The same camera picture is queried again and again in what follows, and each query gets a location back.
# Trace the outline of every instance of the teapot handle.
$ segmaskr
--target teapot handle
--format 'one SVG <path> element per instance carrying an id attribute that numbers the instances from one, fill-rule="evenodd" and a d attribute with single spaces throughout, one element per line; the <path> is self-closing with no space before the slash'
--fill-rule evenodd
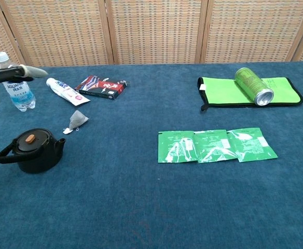
<path id="1" fill-rule="evenodd" d="M 17 144 L 17 139 L 13 139 L 12 143 L 9 144 L 5 149 L 3 149 L 0 152 L 0 163 L 4 164 L 4 163 L 14 163 L 14 162 L 33 160 L 39 157 L 44 150 L 44 147 L 40 146 L 38 149 L 29 153 L 7 156 L 10 153 L 10 151 L 15 147 L 16 144 Z"/>

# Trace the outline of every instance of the green pouch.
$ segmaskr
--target green pouch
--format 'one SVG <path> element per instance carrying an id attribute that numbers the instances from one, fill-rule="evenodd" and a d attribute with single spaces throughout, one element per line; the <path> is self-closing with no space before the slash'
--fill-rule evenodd
<path id="1" fill-rule="evenodd" d="M 279 107 L 300 105 L 303 102 L 302 95 L 285 77 L 262 78 L 264 83 L 274 91 L 272 101 L 265 106 L 257 106 L 241 90 L 233 79 L 217 79 L 200 77 L 198 89 L 205 111 L 209 106 L 213 107 Z"/>
<path id="2" fill-rule="evenodd" d="M 197 161 L 193 131 L 162 131 L 158 133 L 158 162 Z"/>
<path id="3" fill-rule="evenodd" d="M 231 150 L 226 130 L 196 131 L 194 144 L 199 162 L 218 162 L 237 158 Z"/>
<path id="4" fill-rule="evenodd" d="M 277 158 L 260 128 L 244 128 L 227 132 L 229 142 L 235 147 L 239 162 Z"/>

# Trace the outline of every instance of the can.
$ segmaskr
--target can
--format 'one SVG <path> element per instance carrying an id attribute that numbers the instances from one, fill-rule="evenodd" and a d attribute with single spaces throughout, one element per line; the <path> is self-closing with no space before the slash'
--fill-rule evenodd
<path id="1" fill-rule="evenodd" d="M 236 72 L 235 81 L 256 105 L 267 105 L 274 97 L 274 91 L 247 67 Z"/>

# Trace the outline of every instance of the green mat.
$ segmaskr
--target green mat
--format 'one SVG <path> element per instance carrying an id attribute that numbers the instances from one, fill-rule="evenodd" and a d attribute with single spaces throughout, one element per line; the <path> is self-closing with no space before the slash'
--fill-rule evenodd
<path id="1" fill-rule="evenodd" d="M 250 100 L 233 79 L 217 79 L 200 77 L 198 89 L 205 111 L 213 107 L 276 107 L 300 105 L 303 97 L 295 89 L 288 78 L 262 78 L 268 87 L 274 91 L 273 100 L 265 106 L 257 106 Z"/>

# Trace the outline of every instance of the toothpaste tube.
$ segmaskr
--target toothpaste tube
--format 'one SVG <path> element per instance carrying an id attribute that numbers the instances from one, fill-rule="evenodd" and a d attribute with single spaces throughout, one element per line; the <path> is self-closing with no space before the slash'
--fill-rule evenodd
<path id="1" fill-rule="evenodd" d="M 70 101 L 75 106 L 90 101 L 85 96 L 76 92 L 69 85 L 54 78 L 47 79 L 47 86 L 50 87 L 58 96 Z"/>

